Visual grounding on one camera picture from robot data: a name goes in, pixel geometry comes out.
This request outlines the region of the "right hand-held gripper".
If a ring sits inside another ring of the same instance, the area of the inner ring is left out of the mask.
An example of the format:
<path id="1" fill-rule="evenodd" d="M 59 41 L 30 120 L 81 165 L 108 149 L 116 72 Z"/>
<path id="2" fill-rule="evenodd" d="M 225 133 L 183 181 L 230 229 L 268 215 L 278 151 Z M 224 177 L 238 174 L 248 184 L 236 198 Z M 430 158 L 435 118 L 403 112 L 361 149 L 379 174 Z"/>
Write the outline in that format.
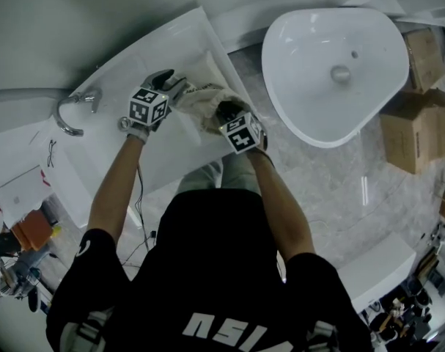
<path id="1" fill-rule="evenodd" d="M 265 128 L 249 106 L 235 101 L 222 101 L 216 109 L 215 118 L 220 133 L 234 153 L 266 150 L 268 137 Z"/>

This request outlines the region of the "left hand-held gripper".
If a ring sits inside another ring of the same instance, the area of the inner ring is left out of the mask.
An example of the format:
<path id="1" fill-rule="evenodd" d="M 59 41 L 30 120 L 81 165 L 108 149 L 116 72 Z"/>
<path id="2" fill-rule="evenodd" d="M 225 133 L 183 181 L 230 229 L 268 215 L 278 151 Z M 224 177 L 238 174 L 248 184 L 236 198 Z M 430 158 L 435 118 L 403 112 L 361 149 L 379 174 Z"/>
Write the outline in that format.
<path id="1" fill-rule="evenodd" d="M 187 79 L 179 78 L 163 91 L 173 75 L 174 69 L 155 72 L 133 89 L 128 98 L 128 118 L 132 122 L 149 127 L 166 116 L 168 102 L 170 106 L 177 104 L 187 88 Z"/>

